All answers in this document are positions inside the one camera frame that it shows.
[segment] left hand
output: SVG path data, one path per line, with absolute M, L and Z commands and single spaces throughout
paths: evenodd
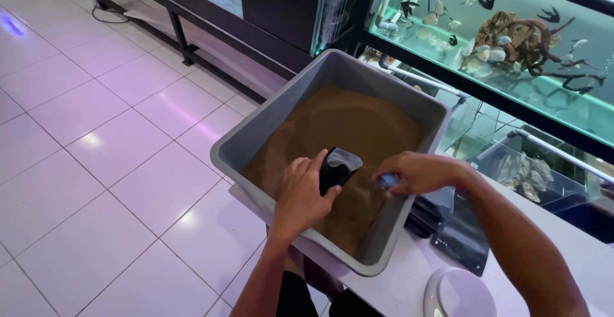
M 342 187 L 331 187 L 320 196 L 320 168 L 328 151 L 323 149 L 310 160 L 300 157 L 284 171 L 286 188 L 275 206 L 270 236 L 288 245 L 304 230 L 313 227 L 330 212 Z

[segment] white tile floor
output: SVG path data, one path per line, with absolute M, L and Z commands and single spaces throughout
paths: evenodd
M 266 235 L 209 150 L 257 104 L 92 4 L 0 0 L 0 316 L 226 317 Z

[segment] white scale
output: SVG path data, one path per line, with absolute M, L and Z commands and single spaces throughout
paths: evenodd
M 434 272 L 424 290 L 424 317 L 496 317 L 484 282 L 460 268 Z

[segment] white countertop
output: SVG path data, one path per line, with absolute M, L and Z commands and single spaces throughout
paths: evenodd
M 487 180 L 533 220 L 556 244 L 589 303 L 592 317 L 614 316 L 614 248 L 571 226 L 494 180 L 489 178 Z M 265 222 L 272 221 L 272 215 L 265 215 L 252 203 L 246 203 L 249 197 L 237 184 L 233 185 L 230 192 Z M 299 237 L 293 244 L 386 317 L 422 316 L 424 289 L 430 275 L 439 268 L 460 267 L 442 252 L 434 249 L 429 240 L 414 237 L 405 229 L 399 236 L 384 272 L 372 278 L 355 274 L 310 240 Z M 529 316 L 523 298 L 503 274 L 492 252 L 489 253 L 481 279 L 494 298 L 497 316 Z

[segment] hand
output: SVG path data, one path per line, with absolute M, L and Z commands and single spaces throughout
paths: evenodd
M 405 151 L 384 160 L 373 173 L 372 179 L 377 179 L 383 173 L 394 172 L 403 180 L 388 189 L 387 197 L 421 195 L 445 186 L 456 186 L 472 171 L 473 167 L 455 158 Z
M 327 152 L 322 150 L 313 160 L 300 157 L 284 171 L 286 187 L 275 206 L 270 235 L 288 245 L 330 212 L 335 197 L 342 190 L 336 185 L 320 196 L 320 167 Z

